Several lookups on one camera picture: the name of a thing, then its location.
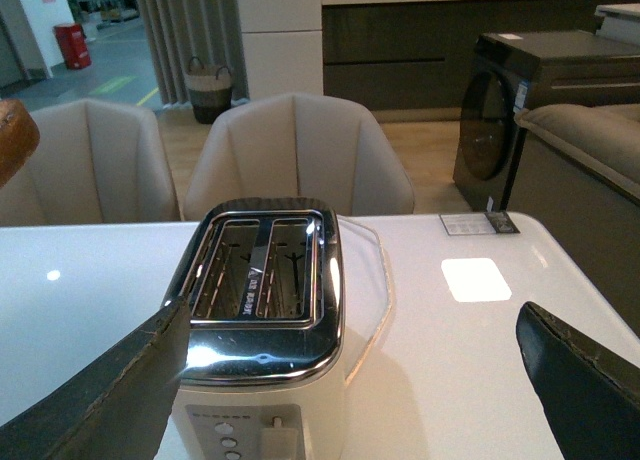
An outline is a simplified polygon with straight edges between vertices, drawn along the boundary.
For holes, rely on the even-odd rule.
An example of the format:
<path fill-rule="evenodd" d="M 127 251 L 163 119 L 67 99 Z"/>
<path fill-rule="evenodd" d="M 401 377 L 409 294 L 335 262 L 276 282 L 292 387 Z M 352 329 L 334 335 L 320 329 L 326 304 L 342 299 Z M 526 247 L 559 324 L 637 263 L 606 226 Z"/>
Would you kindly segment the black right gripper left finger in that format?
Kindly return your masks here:
<path fill-rule="evenodd" d="M 152 459 L 186 364 L 190 313 L 174 299 L 1 428 L 4 459 Z"/>

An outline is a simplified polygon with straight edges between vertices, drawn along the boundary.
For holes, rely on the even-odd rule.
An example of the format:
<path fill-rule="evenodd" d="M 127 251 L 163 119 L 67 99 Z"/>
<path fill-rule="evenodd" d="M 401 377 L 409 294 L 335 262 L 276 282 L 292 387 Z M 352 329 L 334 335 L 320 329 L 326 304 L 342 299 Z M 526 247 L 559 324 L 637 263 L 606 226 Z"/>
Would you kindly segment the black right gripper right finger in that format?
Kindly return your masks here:
<path fill-rule="evenodd" d="M 639 457 L 639 368 L 541 306 L 516 321 L 521 358 L 566 459 Z"/>

